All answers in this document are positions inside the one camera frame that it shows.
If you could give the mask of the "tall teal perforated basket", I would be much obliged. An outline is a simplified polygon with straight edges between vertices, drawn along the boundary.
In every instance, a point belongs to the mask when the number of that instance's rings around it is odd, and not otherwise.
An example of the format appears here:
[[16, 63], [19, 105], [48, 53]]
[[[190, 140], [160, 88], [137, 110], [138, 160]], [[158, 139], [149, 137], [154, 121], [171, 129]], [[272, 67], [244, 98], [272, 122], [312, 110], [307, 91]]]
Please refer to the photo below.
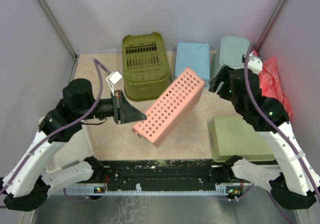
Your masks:
[[233, 69], [242, 68], [242, 56], [246, 54], [250, 41], [244, 37], [225, 35], [219, 49], [212, 56], [210, 80], [213, 80], [223, 65]]

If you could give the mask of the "light blue shallow basket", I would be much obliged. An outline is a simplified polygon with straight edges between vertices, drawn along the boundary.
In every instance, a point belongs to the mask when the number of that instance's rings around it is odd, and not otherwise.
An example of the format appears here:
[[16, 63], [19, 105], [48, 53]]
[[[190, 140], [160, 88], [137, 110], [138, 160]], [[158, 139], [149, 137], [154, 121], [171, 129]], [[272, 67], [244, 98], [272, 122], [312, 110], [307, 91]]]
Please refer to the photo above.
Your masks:
[[208, 43], [179, 42], [176, 49], [174, 77], [177, 78], [187, 67], [210, 85], [210, 49]]

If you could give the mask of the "large olive green container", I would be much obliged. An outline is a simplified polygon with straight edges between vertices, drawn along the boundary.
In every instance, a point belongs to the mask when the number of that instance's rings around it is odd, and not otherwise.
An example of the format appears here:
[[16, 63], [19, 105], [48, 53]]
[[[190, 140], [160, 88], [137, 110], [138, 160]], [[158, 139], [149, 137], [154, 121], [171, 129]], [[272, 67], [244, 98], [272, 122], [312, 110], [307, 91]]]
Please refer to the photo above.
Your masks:
[[157, 99], [171, 84], [171, 69], [160, 33], [127, 35], [122, 39], [122, 75], [127, 99]]

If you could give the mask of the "pink shallow basket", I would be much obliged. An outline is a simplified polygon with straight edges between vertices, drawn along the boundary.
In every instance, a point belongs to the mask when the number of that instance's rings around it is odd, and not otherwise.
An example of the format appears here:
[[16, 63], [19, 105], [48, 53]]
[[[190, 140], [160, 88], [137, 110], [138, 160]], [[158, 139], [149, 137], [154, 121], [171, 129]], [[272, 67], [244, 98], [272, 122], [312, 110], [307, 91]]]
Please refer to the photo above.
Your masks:
[[199, 102], [204, 86], [187, 67], [146, 111], [147, 119], [136, 122], [132, 131], [159, 147]]

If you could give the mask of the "light green shallow basket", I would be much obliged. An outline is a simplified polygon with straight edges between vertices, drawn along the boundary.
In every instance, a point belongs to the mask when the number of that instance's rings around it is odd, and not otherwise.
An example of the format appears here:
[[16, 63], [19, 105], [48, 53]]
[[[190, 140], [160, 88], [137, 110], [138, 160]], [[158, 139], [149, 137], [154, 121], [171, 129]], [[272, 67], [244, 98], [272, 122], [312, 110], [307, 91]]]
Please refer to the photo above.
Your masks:
[[250, 162], [275, 159], [266, 141], [241, 117], [215, 117], [207, 127], [215, 162], [224, 162], [234, 155]]

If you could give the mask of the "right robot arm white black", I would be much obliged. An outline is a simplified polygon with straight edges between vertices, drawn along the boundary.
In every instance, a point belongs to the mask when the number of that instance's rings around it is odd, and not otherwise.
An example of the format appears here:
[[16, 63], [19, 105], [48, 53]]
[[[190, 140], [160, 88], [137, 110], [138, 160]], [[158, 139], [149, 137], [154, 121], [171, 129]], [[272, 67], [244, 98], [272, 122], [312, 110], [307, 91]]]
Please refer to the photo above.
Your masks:
[[287, 210], [309, 209], [316, 202], [320, 177], [307, 162], [294, 138], [289, 116], [275, 98], [262, 95], [259, 76], [250, 69], [224, 65], [209, 91], [232, 103], [235, 111], [271, 148], [280, 170], [271, 170], [233, 155], [212, 172], [216, 184], [247, 180], [271, 194]]

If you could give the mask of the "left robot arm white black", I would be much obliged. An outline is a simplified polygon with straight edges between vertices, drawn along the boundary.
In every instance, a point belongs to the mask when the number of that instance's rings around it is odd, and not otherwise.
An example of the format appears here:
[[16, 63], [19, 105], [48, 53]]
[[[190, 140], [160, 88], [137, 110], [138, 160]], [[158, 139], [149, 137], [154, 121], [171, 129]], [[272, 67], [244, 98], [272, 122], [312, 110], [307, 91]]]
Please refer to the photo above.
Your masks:
[[45, 171], [52, 157], [83, 128], [82, 121], [112, 117], [116, 124], [144, 121], [147, 116], [133, 107], [123, 91], [111, 98], [94, 98], [89, 80], [78, 78], [62, 90], [62, 99], [47, 113], [35, 138], [16, 167], [0, 180], [4, 208], [29, 212], [55, 192], [79, 182], [97, 183], [104, 167], [94, 156], [54, 173]]

